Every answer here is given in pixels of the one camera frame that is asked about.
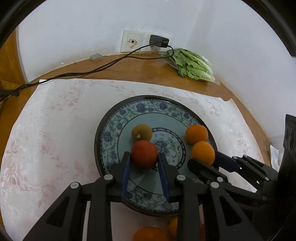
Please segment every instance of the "brown kiwi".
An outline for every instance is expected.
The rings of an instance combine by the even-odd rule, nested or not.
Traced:
[[[152,138],[152,129],[146,124],[137,125],[131,131],[131,137],[134,141],[150,141]]]

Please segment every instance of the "electrical outlet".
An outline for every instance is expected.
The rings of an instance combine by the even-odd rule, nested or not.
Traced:
[[[172,41],[173,41],[173,38],[172,37],[169,37],[169,36],[165,36],[165,35],[162,35],[162,34],[154,34],[154,33],[143,33],[143,43],[142,43],[142,46],[145,46],[145,45],[148,45],[149,44],[149,40],[150,40],[150,36],[151,35],[159,35],[161,37],[165,37],[167,39],[169,39],[169,45],[172,45]],[[167,50],[169,50],[168,48],[160,48],[160,47],[157,47],[157,46],[148,46],[148,47],[145,47],[145,48],[142,48],[140,51],[141,52],[166,52]]]
[[[132,31],[132,30],[124,30],[120,52],[131,52],[137,48],[142,47],[143,43],[143,33]]]

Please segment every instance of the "white floral tablecloth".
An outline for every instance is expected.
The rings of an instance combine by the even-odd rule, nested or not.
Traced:
[[[0,208],[13,240],[23,240],[71,182],[83,185],[99,177],[94,137],[100,120],[116,103],[145,94],[176,100],[194,111],[212,132],[220,152],[228,156],[247,154],[263,162],[254,136],[232,99],[225,102],[128,81],[52,80],[38,86],[27,102],[12,128],[2,160]],[[222,172],[232,184],[255,190],[238,174]],[[114,241],[130,241],[139,228],[164,226],[165,222],[123,204],[112,204]]]

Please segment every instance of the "stain on outlet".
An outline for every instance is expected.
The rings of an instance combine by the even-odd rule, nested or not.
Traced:
[[[128,43],[129,43],[129,44],[132,44],[132,45],[130,46],[130,48],[133,49],[133,48],[138,44],[138,41],[135,40],[135,39],[129,39],[129,40],[128,40]]]

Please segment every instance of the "power cord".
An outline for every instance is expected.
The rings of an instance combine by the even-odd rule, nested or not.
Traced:
[[[58,78],[62,78],[62,77],[70,77],[70,76],[78,76],[78,75],[85,75],[85,74],[92,74],[92,73],[97,73],[97,72],[100,72],[100,71],[103,71],[109,67],[111,67],[112,65],[118,63],[120,60],[124,59],[124,58],[136,58],[136,59],[144,59],[144,60],[152,60],[152,59],[163,59],[163,58],[170,58],[174,55],[174,49],[172,48],[172,46],[170,45],[167,45],[168,47],[170,47],[172,49],[172,54],[169,55],[169,56],[166,56],[166,57],[155,57],[155,58],[141,58],[141,57],[135,57],[135,56],[130,56],[131,54],[133,54],[134,52],[142,49],[142,48],[145,48],[145,47],[148,47],[148,46],[151,46],[151,45],[155,45],[157,43],[163,43],[163,41],[159,41],[159,42],[155,42],[153,44],[148,44],[148,45],[145,45],[145,46],[142,46],[126,55],[124,55],[123,57],[121,58],[118,58],[116,60],[113,60],[107,64],[104,64],[103,66],[100,66],[94,70],[91,70],[91,71],[88,71],[88,72],[70,72],[70,73],[64,73],[64,74],[60,74],[60,75],[57,75],[57,76],[54,76],[54,77],[51,77],[49,79],[46,79],[42,82],[36,82],[36,83],[32,83],[32,84],[24,84],[24,85],[21,85],[19,86],[18,88],[14,89],[14,91],[20,91],[20,90],[23,90],[23,89],[26,89],[26,88],[29,88],[29,87],[32,87],[32,86],[35,86],[35,85],[39,85],[39,84],[43,84],[43,83],[46,83],[50,80],[53,80],[53,79],[58,79]],[[0,101],[6,99],[9,95],[3,95],[1,98],[0,98]]]

